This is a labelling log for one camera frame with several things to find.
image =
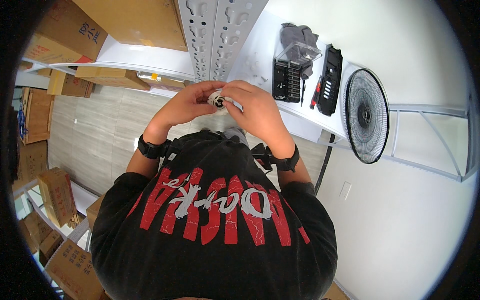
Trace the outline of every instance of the white fan part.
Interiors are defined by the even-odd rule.
[[[233,103],[232,98],[220,96],[220,93],[221,91],[216,91],[208,97],[208,104],[216,107],[216,112],[213,114],[214,116],[224,116],[228,114],[228,110],[222,104],[223,101]]]

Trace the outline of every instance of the black fan guard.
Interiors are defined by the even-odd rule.
[[[358,107],[354,107],[357,118],[352,120],[356,120],[357,123],[352,126],[350,116],[355,112],[351,111],[350,98],[362,96],[359,93],[363,93],[367,98],[360,101]],[[375,73],[368,69],[358,69],[353,72],[345,85],[343,103],[344,125],[350,148],[361,162],[365,164],[377,162],[387,143],[390,116],[385,89]]]

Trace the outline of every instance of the red screwdriver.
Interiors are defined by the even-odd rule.
[[[320,82],[321,81],[322,81],[322,77],[320,76],[318,78],[317,86],[315,87],[315,92],[313,93],[312,102],[310,103],[310,109],[314,109],[315,104],[317,104],[317,99],[318,99],[318,96],[320,95],[320,85],[321,85]]]

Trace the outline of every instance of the fan control panel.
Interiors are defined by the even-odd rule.
[[[331,116],[335,113],[338,91],[340,89],[340,76],[342,74],[342,52],[335,49],[332,44],[327,46],[323,78],[317,95],[318,111]]]

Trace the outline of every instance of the gray pants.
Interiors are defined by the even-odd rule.
[[[247,142],[247,137],[245,136],[245,134],[243,133],[243,130],[240,127],[234,126],[234,127],[227,128],[225,129],[223,134],[227,139],[230,139],[232,136],[237,136],[240,139],[240,143],[247,145],[247,147],[249,147]]]

